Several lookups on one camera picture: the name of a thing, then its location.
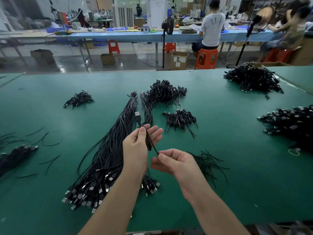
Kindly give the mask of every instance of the white rubber band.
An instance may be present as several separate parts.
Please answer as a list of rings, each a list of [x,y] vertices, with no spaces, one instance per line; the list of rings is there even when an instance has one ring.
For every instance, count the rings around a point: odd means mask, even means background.
[[[294,155],[294,156],[299,156],[299,155],[300,155],[300,153],[299,153],[297,150],[294,150],[294,149],[289,149],[288,152],[289,152],[290,154]]]

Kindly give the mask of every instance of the blue tablecloth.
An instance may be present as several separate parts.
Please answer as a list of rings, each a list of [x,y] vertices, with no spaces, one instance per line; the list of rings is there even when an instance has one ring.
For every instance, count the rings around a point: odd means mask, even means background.
[[[250,42],[266,42],[272,39],[274,33],[271,30],[265,30],[264,32],[250,35]],[[104,40],[116,40],[124,42],[161,42],[162,31],[157,33],[146,33],[143,32],[84,32],[76,33],[70,36],[58,36],[60,38],[69,38],[70,40],[78,39],[104,39]],[[243,41],[247,34],[247,30],[229,30],[227,33],[221,33],[221,42],[235,42]],[[179,43],[179,42],[197,42],[201,40],[198,34],[180,34],[178,31],[174,31],[172,35],[165,35],[165,42]]]

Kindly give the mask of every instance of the white t-shirt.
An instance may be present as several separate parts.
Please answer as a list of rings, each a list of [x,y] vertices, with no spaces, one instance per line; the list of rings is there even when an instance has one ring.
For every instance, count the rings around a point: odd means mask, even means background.
[[[205,46],[218,46],[221,30],[225,24],[225,15],[221,12],[207,15],[203,21],[200,31],[204,32],[202,44]]]

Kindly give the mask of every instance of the box label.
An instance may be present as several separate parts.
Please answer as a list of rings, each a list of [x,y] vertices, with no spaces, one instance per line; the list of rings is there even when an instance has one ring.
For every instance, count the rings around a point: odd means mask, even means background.
[[[179,61],[182,63],[186,63],[186,58],[185,57],[179,57]]]

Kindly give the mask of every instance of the orange stool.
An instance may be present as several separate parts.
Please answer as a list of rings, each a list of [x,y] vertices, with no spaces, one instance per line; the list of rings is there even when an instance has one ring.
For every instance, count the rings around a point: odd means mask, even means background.
[[[167,53],[169,53],[172,49],[174,51],[176,51],[176,43],[174,43],[174,44],[173,43],[166,43],[164,48],[165,48],[165,52],[167,52]]]
[[[109,41],[109,43],[108,43],[108,46],[109,46],[109,53],[112,53],[112,52],[117,52],[118,54],[120,53],[119,52],[119,47],[118,47],[118,44],[117,44],[117,42],[115,42],[115,41],[110,41],[110,40],[108,40]]]
[[[282,62],[286,63],[292,54],[293,49],[272,49],[266,56],[264,63]]]
[[[195,68],[200,68],[200,69],[215,69],[217,61],[217,48],[216,49],[200,49],[198,58],[195,64]]]

